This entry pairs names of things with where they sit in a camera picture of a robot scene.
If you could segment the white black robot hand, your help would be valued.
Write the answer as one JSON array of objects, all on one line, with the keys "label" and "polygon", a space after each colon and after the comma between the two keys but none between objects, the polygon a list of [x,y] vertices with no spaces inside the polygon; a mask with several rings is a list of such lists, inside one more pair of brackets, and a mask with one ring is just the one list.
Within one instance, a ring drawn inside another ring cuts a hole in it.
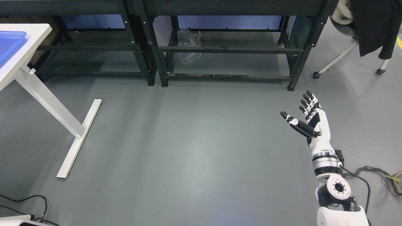
[{"label": "white black robot hand", "polygon": [[280,115],[291,128],[306,137],[308,146],[312,149],[312,155],[323,152],[334,152],[330,144],[331,133],[327,115],[318,98],[309,90],[303,94],[300,110],[305,120],[299,120],[290,114],[281,111]]}]

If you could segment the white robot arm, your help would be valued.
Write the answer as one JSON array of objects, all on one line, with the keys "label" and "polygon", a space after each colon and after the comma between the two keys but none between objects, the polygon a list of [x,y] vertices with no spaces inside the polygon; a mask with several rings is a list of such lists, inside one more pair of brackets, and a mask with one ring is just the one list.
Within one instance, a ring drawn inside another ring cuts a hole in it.
[{"label": "white robot arm", "polygon": [[318,186],[319,203],[316,224],[318,226],[370,226],[351,187],[342,176],[344,157],[341,150],[321,150],[312,153],[312,165]]}]

